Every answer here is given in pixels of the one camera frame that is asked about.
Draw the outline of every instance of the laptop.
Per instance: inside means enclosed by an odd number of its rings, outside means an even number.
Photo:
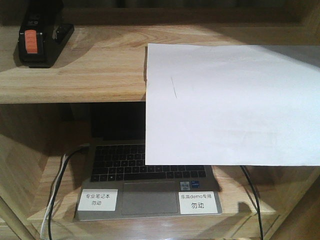
[[[75,221],[222,213],[210,165],[145,165],[145,102],[92,103],[90,117]]]

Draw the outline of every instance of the sticker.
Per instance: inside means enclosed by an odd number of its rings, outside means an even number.
[[[115,211],[118,189],[83,189],[78,211]]]
[[[213,191],[179,192],[181,214],[217,214]]]
[[[181,181],[180,182],[180,190],[181,191],[190,191],[190,182],[189,181]]]
[[[191,186],[193,189],[198,189],[200,188],[200,183],[199,181],[191,181]]]

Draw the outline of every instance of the laptop screen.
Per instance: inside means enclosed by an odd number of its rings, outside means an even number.
[[[91,135],[103,140],[144,140],[146,102],[90,104]]]

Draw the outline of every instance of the pencil mark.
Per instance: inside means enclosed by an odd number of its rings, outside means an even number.
[[[174,80],[173,80],[172,77],[171,77],[171,82],[172,82],[172,86],[173,86],[173,91],[174,91],[175,98],[177,99],[177,94],[176,94],[176,89],[175,89],[175,85],[174,85]]]

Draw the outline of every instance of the white paper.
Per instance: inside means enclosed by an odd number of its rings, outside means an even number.
[[[181,214],[217,214],[217,204],[213,191],[179,192]]]
[[[320,46],[149,44],[146,164],[320,165]]]
[[[78,211],[115,211],[117,189],[83,189]]]

